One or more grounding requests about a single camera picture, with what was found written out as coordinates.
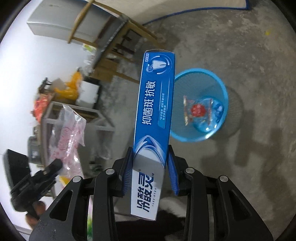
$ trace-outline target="blue toothpaste box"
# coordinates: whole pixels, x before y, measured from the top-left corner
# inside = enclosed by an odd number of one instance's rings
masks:
[[[146,51],[143,59],[131,185],[131,214],[155,220],[165,165],[173,105],[175,54]]]

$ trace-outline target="concrete floor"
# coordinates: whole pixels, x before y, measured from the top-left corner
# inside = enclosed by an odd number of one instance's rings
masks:
[[[195,11],[148,27],[176,54],[176,74],[205,68],[229,90],[222,130],[199,143],[171,138],[175,154],[204,175],[229,176],[277,238],[296,212],[295,32],[269,0],[251,11]],[[122,70],[139,76],[149,48],[144,43],[137,64]],[[132,145],[137,96],[138,85],[122,79],[105,86],[105,110],[117,128],[113,160]],[[168,180],[164,186],[170,188]]]

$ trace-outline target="tooth icon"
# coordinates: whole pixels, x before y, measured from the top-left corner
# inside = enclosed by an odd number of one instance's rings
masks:
[[[166,67],[166,62],[159,61],[159,60],[153,60],[152,61],[152,68],[153,69],[162,69]]]

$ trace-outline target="brand logo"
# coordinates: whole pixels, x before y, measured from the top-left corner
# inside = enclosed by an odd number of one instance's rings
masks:
[[[154,207],[155,204],[156,191],[153,193],[153,181],[154,173],[149,177],[139,170],[137,208],[143,209],[146,212],[150,212],[150,206]]]
[[[148,73],[154,72],[156,74],[164,74],[172,68],[172,61],[165,55],[159,54],[154,56],[147,64],[146,71]]]
[[[149,54],[146,53],[146,55],[145,55],[145,62],[148,62],[148,60],[149,60]]]

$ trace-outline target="wooden chair leg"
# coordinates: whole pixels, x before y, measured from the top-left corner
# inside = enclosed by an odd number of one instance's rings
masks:
[[[130,22],[133,23],[134,25],[136,25],[138,28],[144,30],[145,32],[147,32],[148,34],[150,34],[153,38],[157,39],[157,36],[151,32],[150,30],[148,30],[147,28],[145,28],[143,25],[139,24],[138,22],[130,19]]]
[[[139,28],[137,25],[133,24],[130,21],[127,22],[127,25],[128,25],[128,27],[131,30],[135,31],[136,33],[138,33],[142,37],[148,39],[150,42],[152,42],[159,49],[165,49],[164,48],[164,45],[162,45],[161,43],[159,43],[156,38],[154,38],[153,36],[151,36],[149,33],[147,33],[146,31],[144,31],[142,28]]]
[[[117,14],[117,15],[122,15],[122,12],[119,12],[119,11],[117,11],[116,9],[112,8],[112,7],[109,7],[109,6],[105,5],[105,4],[102,4],[102,3],[97,2],[97,1],[92,1],[92,2],[93,2],[95,5],[98,5],[98,6],[102,7],[102,8],[104,8],[104,9],[107,9],[107,10],[109,10],[109,11],[111,11],[111,12]]]
[[[116,75],[116,76],[118,76],[120,78],[129,80],[129,81],[134,82],[136,84],[139,84],[140,83],[138,80],[135,80],[132,77],[129,77],[129,76],[125,75],[125,74],[119,73],[117,71],[114,71],[112,69],[108,69],[108,68],[103,67],[103,66],[97,66],[96,69],[98,69],[99,71],[102,71],[102,72],[106,72],[106,73],[110,73],[110,74]]]
[[[113,54],[113,55],[115,55],[115,56],[117,56],[119,58],[125,59],[126,61],[133,63],[132,59],[129,59],[129,58],[125,57],[124,55],[118,53],[118,52],[111,51],[110,54]]]
[[[96,43],[89,42],[89,41],[87,41],[87,40],[85,40],[85,39],[80,39],[80,38],[76,38],[76,37],[72,37],[72,39],[73,39],[73,40],[76,40],[76,41],[79,41],[79,42],[81,42],[81,43],[87,44],[87,45],[89,45],[89,46],[93,46],[93,47],[95,47],[95,48],[98,47],[98,45],[97,45]]]
[[[73,26],[71,34],[69,36],[68,44],[71,43],[71,40],[73,39],[76,30],[78,29],[79,25],[81,24],[81,22],[85,18],[88,10],[91,8],[94,1],[95,0],[91,0],[90,2],[87,2],[86,5],[83,7],[83,9],[78,14],[77,18],[74,21],[74,26]]]
[[[128,29],[128,25],[125,24],[123,28],[117,33],[116,37],[111,41],[106,50],[102,53],[102,59],[106,59],[107,55],[111,53],[114,48],[116,48],[117,43],[120,42],[121,38],[127,33]]]
[[[121,45],[121,44],[116,44],[116,48],[117,48],[117,49],[120,49],[120,50],[123,50],[123,51],[125,51],[125,52],[127,52],[127,53],[129,53],[129,54],[132,54],[132,55],[135,54],[135,51],[132,51],[131,49],[129,49],[129,48],[127,48],[127,47],[124,47],[124,46]]]

